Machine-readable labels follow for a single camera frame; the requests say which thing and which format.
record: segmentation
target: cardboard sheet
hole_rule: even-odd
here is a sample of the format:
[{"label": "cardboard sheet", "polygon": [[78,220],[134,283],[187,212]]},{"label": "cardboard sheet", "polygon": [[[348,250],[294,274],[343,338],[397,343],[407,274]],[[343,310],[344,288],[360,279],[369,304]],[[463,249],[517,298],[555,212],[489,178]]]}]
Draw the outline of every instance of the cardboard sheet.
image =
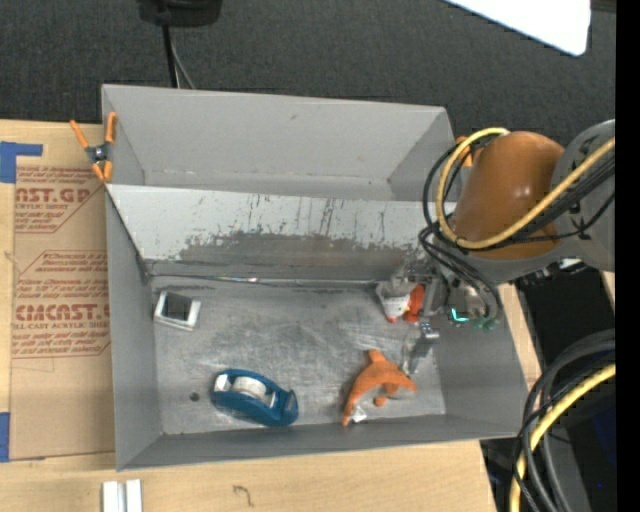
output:
[{"label": "cardboard sheet", "polygon": [[0,414],[9,410],[14,190],[13,184],[0,183]]},{"label": "cardboard sheet", "polygon": [[0,140],[44,150],[17,160],[10,458],[110,451],[104,188],[66,123],[3,121]]}]

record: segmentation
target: tape roll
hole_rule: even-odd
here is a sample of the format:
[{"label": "tape roll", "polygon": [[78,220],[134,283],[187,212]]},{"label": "tape roll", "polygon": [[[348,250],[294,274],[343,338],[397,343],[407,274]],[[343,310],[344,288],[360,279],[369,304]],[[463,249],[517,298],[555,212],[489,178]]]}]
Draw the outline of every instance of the tape roll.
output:
[{"label": "tape roll", "polygon": [[267,387],[259,380],[251,377],[237,377],[231,386],[231,391],[242,393],[256,400],[264,401],[267,395]]}]

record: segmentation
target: wooden table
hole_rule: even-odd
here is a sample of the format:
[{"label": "wooden table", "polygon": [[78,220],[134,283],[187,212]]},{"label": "wooden table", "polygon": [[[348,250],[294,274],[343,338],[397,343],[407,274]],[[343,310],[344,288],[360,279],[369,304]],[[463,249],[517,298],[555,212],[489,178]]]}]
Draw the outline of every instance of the wooden table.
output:
[{"label": "wooden table", "polygon": [[[0,121],[0,140],[28,142],[34,129],[55,127]],[[9,410],[10,397],[14,195],[14,185],[0,183],[0,412]],[[520,302],[511,286],[501,293],[525,378],[532,384],[540,370]],[[99,453],[0,464],[0,509],[99,511],[103,482],[139,478],[145,512],[496,510],[477,441],[124,473],[114,471],[114,462],[113,453]]]}]

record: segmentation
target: gray bin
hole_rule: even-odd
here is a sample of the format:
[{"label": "gray bin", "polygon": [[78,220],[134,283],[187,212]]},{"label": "gray bin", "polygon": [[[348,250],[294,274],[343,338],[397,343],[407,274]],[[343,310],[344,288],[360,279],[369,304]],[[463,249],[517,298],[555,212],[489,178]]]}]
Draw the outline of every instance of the gray bin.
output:
[{"label": "gray bin", "polygon": [[[444,319],[416,393],[343,427],[378,348],[400,362],[416,326],[375,296],[422,250],[422,186],[453,144],[440,107],[104,86],[116,112],[107,186],[118,469],[514,435],[526,386],[506,321]],[[193,329],[154,321],[163,291],[198,301]],[[293,389],[286,428],[218,411],[217,372]]]}]

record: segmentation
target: orange plush toy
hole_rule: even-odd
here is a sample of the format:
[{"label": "orange plush toy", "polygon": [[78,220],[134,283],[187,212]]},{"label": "orange plush toy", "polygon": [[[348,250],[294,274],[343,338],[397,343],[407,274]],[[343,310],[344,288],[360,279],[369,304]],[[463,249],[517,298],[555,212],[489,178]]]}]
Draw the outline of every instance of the orange plush toy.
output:
[{"label": "orange plush toy", "polygon": [[[400,386],[411,391],[418,389],[416,383],[407,377],[397,364],[387,361],[387,358],[379,350],[369,350],[368,355],[371,364],[358,375],[344,406],[342,425],[345,427],[349,424],[356,401],[370,389],[382,386],[387,396],[395,395]],[[385,396],[379,396],[376,397],[374,403],[380,407],[386,403],[386,399]]]},{"label": "orange plush toy", "polygon": [[424,285],[419,284],[411,292],[409,298],[409,310],[404,314],[405,321],[417,324],[420,320],[420,311],[424,302]]}]

